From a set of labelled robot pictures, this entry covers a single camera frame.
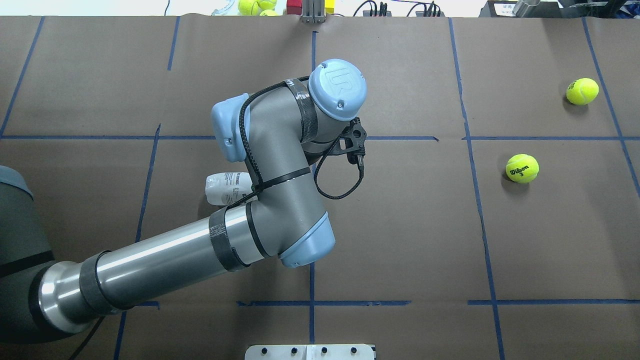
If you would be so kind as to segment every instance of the black band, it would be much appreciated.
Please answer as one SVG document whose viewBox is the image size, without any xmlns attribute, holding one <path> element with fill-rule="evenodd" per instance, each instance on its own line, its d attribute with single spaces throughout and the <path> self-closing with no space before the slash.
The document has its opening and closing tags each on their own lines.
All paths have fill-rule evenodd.
<svg viewBox="0 0 640 360">
<path fill-rule="evenodd" d="M 53 258 L 53 252 L 51 250 L 41 252 L 39 254 L 27 256 L 26 258 L 22 258 L 16 261 L 12 261 L 7 264 L 0 265 L 0 277 L 9 276 L 11 274 L 15 274 L 17 272 L 21 272 L 28 268 L 32 268 L 36 265 L 44 264 L 48 261 L 55 260 Z"/>
<path fill-rule="evenodd" d="M 108 252 L 108 250 L 103 251 L 85 260 L 80 267 L 80 279 L 78 281 L 80 284 L 80 294 L 84 298 L 84 301 L 96 314 L 102 316 L 117 314 L 123 310 L 127 310 L 112 305 L 112 303 L 104 297 L 102 289 L 100 289 L 97 269 L 98 260 Z"/>
<path fill-rule="evenodd" d="M 300 136 L 300 142 L 305 143 L 313 140 L 318 134 L 318 116 L 316 113 L 316 104 L 309 91 L 298 79 L 287 79 L 284 81 L 289 87 L 289 90 L 296 98 L 298 108 L 300 109 L 300 124 L 302 126 L 302 135 Z"/>
<path fill-rule="evenodd" d="M 209 237 L 213 251 L 216 253 L 218 261 L 225 270 L 233 272 L 249 267 L 242 262 L 235 249 L 229 243 L 227 227 L 225 225 L 225 209 L 220 209 L 211 214 L 209 218 Z"/>
<path fill-rule="evenodd" d="M 267 254 L 266 250 L 262 246 L 260 242 L 260 238 L 258 238 L 258 232 L 255 230 L 255 224 L 253 223 L 253 215 L 251 214 L 251 202 L 246 205 L 246 223 L 249 224 L 249 231 L 251 232 L 251 237 L 253 238 L 253 243 L 255 247 L 260 252 L 263 258 L 268 258 L 269 254 Z"/>
<path fill-rule="evenodd" d="M 33 322 L 36 324 L 38 329 L 42 331 L 43 335 L 49 340 L 57 340 L 63 339 L 67 336 L 71 336 L 67 332 L 64 332 L 57 327 L 51 325 L 47 319 L 45 319 L 44 314 L 42 313 L 42 309 L 40 309 L 40 283 L 42 282 L 42 277 L 44 273 L 51 266 L 45 266 L 34 276 L 33 281 L 31 281 L 31 285 L 29 286 L 29 312 L 31 313 L 31 317 Z"/>
<path fill-rule="evenodd" d="M 274 185 L 282 184 L 285 181 L 289 181 L 289 180 L 295 179 L 298 176 L 306 175 L 306 174 L 309 174 L 309 173 L 311 173 L 311 169 L 309 169 L 308 167 L 301 168 L 300 170 L 296 170 L 296 171 L 290 172 L 288 174 L 284 174 L 283 176 L 278 176 L 278 177 L 276 177 L 274 179 L 271 179 L 269 181 L 265 181 L 264 183 L 262 183 L 262 186 L 256 186 L 256 190 L 257 191 L 263 191 L 263 190 L 265 190 L 267 188 L 270 188 L 270 187 L 272 187 Z"/>
</svg>

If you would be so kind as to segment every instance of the light blue cap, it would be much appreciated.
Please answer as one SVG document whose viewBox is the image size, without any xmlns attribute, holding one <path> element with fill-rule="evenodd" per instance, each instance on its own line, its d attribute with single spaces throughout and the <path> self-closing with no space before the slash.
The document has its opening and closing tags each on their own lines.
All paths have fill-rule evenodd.
<svg viewBox="0 0 640 360">
<path fill-rule="evenodd" d="M 249 99 L 249 94 L 242 94 L 231 99 L 215 104 L 211 108 L 211 122 L 213 131 L 216 133 L 216 140 L 220 150 L 229 162 L 244 161 L 246 152 L 240 137 L 240 108 Z M 244 112 L 244 128 L 246 137 L 249 139 L 249 124 L 251 122 L 251 106 Z"/>
<path fill-rule="evenodd" d="M 29 196 L 33 198 L 33 194 L 27 187 L 27 182 L 24 180 L 22 175 L 10 167 L 0 165 L 0 183 L 15 186 L 16 188 L 28 193 Z"/>
<path fill-rule="evenodd" d="M 323 61 L 309 76 L 309 93 L 318 108 L 340 121 L 351 121 L 367 98 L 360 70 L 341 59 Z"/>
<path fill-rule="evenodd" d="M 297 268 L 311 264 L 329 254 L 335 245 L 333 229 L 329 222 L 329 213 L 324 215 L 298 241 L 278 256 L 282 264 Z"/>
</svg>

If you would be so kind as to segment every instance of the white bottle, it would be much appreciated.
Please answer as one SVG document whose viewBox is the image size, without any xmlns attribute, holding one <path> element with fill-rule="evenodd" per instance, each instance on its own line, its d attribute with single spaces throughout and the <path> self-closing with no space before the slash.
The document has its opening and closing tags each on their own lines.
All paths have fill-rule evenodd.
<svg viewBox="0 0 640 360">
<path fill-rule="evenodd" d="M 252 186 L 247 172 L 221 172 L 207 176 L 204 192 L 211 205 L 231 205 L 252 193 Z"/>
</svg>

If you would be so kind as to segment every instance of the blue joint cap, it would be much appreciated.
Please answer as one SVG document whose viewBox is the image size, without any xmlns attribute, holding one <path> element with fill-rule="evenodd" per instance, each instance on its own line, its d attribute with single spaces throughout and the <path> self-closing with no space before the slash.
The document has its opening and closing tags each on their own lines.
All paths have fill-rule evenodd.
<svg viewBox="0 0 640 360">
<path fill-rule="evenodd" d="M 278 256 L 282 264 L 297 268 L 311 264 L 329 254 L 335 245 L 333 229 L 329 222 L 329 213 L 324 215 L 298 241 Z"/>
<path fill-rule="evenodd" d="M 318 108 L 340 121 L 351 121 L 367 98 L 360 70 L 341 59 L 323 61 L 309 76 L 309 93 Z"/>
<path fill-rule="evenodd" d="M 19 172 L 15 171 L 10 167 L 4 167 L 0 165 L 0 183 L 8 184 L 14 186 L 31 196 L 33 199 L 33 194 L 31 190 L 27 187 L 27 182 L 24 180 L 22 175 Z"/>
<path fill-rule="evenodd" d="M 225 158 L 230 162 L 244 161 L 246 152 L 240 137 L 240 108 L 249 99 L 249 94 L 242 94 L 215 104 L 211 108 L 211 122 L 216 140 Z M 244 128 L 249 139 L 249 124 L 251 122 L 251 106 L 244 112 Z"/>
</svg>

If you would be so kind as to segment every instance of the table surface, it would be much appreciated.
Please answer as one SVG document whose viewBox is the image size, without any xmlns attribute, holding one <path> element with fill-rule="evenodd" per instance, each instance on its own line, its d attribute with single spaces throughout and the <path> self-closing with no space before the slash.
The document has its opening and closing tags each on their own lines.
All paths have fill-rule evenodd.
<svg viewBox="0 0 640 360">
<path fill-rule="evenodd" d="M 367 80 L 370 137 L 361 187 L 325 202 L 334 250 L 111 316 L 81 358 L 241 359 L 253 344 L 315 342 L 375 344 L 379 359 L 637 359 L 639 31 L 590 18 L 0 17 L 0 163 L 26 178 L 56 259 L 80 262 L 134 242 L 139 224 L 144 239 L 216 209 L 205 178 L 244 165 L 213 140 L 213 104 L 343 58 Z M 584 77 L 600 95 L 568 104 Z M 504 179 L 518 153 L 540 163 L 531 184 Z M 329 193 L 357 178 L 342 158 L 323 170 Z M 0 357 L 65 358 L 83 337 Z"/>
</svg>

